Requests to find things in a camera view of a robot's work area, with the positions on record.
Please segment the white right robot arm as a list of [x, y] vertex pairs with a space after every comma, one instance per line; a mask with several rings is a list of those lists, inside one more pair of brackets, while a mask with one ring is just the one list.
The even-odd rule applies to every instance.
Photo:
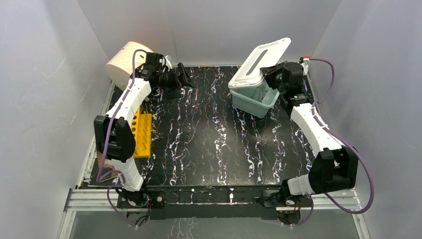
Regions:
[[305, 195], [353, 188], [358, 157], [349, 146], [327, 132], [327, 125], [305, 92], [304, 67], [296, 62], [283, 62], [262, 67], [260, 72], [268, 86], [279, 92], [282, 108], [301, 129], [315, 155], [308, 174], [285, 179], [280, 190], [265, 196], [265, 200], [293, 206]]

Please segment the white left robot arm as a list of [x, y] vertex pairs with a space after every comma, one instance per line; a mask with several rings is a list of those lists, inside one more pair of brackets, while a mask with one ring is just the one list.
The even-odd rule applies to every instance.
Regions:
[[195, 87], [183, 63], [173, 69], [167, 57], [153, 52], [146, 52], [144, 59], [140, 65], [132, 60], [122, 95], [105, 115], [94, 119], [96, 150], [102, 154], [97, 181], [115, 173], [121, 181], [116, 192], [135, 207], [145, 206], [149, 199], [134, 159], [136, 140], [131, 122], [135, 113], [155, 88], [168, 91], [174, 99], [183, 87]]

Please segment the white bin lid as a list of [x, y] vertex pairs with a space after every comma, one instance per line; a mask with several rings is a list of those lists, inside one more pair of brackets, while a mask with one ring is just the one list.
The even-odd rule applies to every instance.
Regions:
[[291, 39], [285, 37], [255, 47], [229, 81], [228, 88], [234, 90], [261, 85], [264, 77], [260, 69], [276, 65], [290, 44]]

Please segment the teal plastic bin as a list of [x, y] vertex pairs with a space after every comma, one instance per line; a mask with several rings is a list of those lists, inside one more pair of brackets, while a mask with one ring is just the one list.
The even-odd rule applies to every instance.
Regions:
[[238, 110], [244, 111], [252, 116], [263, 119], [272, 109], [280, 95], [263, 82], [258, 87], [230, 89], [232, 105]]

